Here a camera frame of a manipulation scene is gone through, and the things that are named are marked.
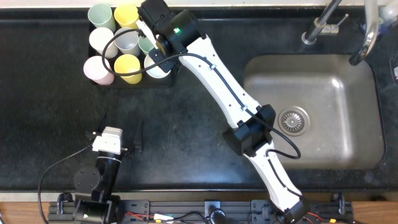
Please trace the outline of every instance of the cup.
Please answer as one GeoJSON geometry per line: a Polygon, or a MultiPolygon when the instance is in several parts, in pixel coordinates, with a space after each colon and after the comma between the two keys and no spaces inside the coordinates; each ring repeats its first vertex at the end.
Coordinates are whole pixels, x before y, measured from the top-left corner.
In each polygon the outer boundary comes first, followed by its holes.
{"type": "MultiPolygon", "coordinates": [[[[122,55],[114,62],[114,71],[118,73],[130,73],[141,70],[139,60],[134,55],[122,55]]],[[[137,84],[141,81],[142,73],[137,75],[122,76],[124,81],[130,84],[137,84]]]]}
{"type": "MultiPolygon", "coordinates": [[[[108,68],[109,62],[105,59],[105,64],[108,68]]],[[[85,62],[83,71],[87,78],[93,80],[100,85],[110,85],[114,80],[114,75],[109,73],[102,64],[101,56],[93,56],[85,62]]]]}
{"type": "MultiPolygon", "coordinates": [[[[118,31],[116,31],[115,35],[129,29],[131,28],[126,27],[119,29],[118,31]]],[[[124,54],[131,54],[138,57],[138,55],[141,53],[141,50],[138,46],[138,33],[136,31],[127,32],[121,35],[116,40],[114,40],[114,43],[116,44],[118,49],[124,54]]]]}
{"type": "MultiPolygon", "coordinates": [[[[153,64],[155,64],[155,62],[151,59],[151,57],[149,55],[147,55],[144,60],[144,67],[147,68],[153,64]]],[[[156,66],[154,68],[149,69],[147,71],[147,73],[148,73],[148,75],[150,75],[151,77],[154,77],[154,78],[164,78],[170,73],[170,71],[167,73],[164,73],[163,70],[161,68],[159,68],[159,66],[156,66]]]]}
{"type": "MultiPolygon", "coordinates": [[[[105,27],[100,27],[93,30],[88,38],[88,42],[90,45],[102,55],[102,51],[105,48],[105,45],[113,38],[113,32],[105,27]]],[[[118,54],[118,48],[116,44],[112,42],[109,47],[106,49],[105,57],[113,58],[118,54]]]]}
{"type": "Polygon", "coordinates": [[[121,27],[130,27],[138,29],[136,21],[138,20],[138,9],[133,4],[123,4],[114,10],[114,18],[121,27]]]}
{"type": "Polygon", "coordinates": [[[106,27],[112,32],[116,30],[116,24],[112,16],[112,9],[107,4],[96,4],[88,10],[88,20],[95,27],[106,27]]]}
{"type": "Polygon", "coordinates": [[[138,45],[145,55],[148,55],[150,50],[152,50],[155,47],[148,38],[143,38],[143,37],[139,37],[138,45]]]}

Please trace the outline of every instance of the pink cup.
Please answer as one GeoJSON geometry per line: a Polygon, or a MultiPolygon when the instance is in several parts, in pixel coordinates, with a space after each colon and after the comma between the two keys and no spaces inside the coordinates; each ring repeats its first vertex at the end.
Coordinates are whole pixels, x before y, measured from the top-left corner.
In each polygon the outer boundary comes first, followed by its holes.
{"type": "Polygon", "coordinates": [[[109,73],[103,66],[101,56],[94,56],[87,59],[83,71],[87,78],[93,80],[100,85],[110,85],[114,80],[114,75],[109,73]]]}

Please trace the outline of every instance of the white wall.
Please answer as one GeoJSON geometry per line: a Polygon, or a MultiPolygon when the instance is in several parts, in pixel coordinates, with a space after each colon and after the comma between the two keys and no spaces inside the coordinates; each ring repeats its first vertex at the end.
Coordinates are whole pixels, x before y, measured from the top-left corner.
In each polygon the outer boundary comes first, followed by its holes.
{"type": "MultiPolygon", "coordinates": [[[[90,7],[98,2],[117,6],[143,0],[0,0],[0,8],[10,7],[90,7]]],[[[165,0],[169,6],[325,6],[331,0],[165,0]]],[[[392,0],[377,0],[386,5],[392,0]]],[[[363,0],[343,0],[340,6],[361,6],[363,0]]]]}

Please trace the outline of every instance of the black tray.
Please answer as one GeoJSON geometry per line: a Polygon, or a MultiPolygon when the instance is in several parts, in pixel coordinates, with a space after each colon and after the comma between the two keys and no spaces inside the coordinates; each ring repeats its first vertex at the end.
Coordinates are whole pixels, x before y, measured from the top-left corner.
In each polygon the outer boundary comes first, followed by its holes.
{"type": "MultiPolygon", "coordinates": [[[[121,27],[120,25],[115,21],[116,23],[116,31],[119,30],[121,27]]],[[[95,30],[96,27],[90,23],[90,33],[95,30]]],[[[88,57],[92,56],[101,56],[100,53],[98,53],[94,48],[91,47],[91,45],[88,45],[88,57]]],[[[122,56],[123,53],[119,50],[118,54],[113,57],[113,58],[107,58],[109,65],[111,66],[111,69],[114,70],[114,63],[116,59],[120,56],[122,56]]],[[[138,56],[138,60],[140,61],[141,68],[144,68],[144,60],[145,60],[146,55],[141,51],[141,53],[138,56]]],[[[137,84],[129,84],[128,82],[124,81],[121,77],[114,76],[114,81],[110,85],[99,85],[93,80],[90,80],[91,84],[96,85],[101,88],[167,88],[172,85],[172,76],[173,73],[178,72],[178,68],[180,66],[174,66],[174,68],[171,70],[170,74],[168,74],[164,78],[153,78],[148,73],[143,72],[142,73],[142,79],[139,83],[137,84]]]]}

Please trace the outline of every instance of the wooden floor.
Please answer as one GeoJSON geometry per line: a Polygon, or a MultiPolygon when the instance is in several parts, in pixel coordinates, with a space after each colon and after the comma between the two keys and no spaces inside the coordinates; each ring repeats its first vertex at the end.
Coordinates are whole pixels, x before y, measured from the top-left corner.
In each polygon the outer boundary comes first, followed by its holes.
{"type": "MultiPolygon", "coordinates": [[[[49,203],[44,202],[44,213],[48,213],[49,203]]],[[[368,224],[398,223],[398,202],[353,202],[355,219],[368,224]]],[[[37,202],[0,203],[2,216],[9,224],[43,223],[37,202]]]]}

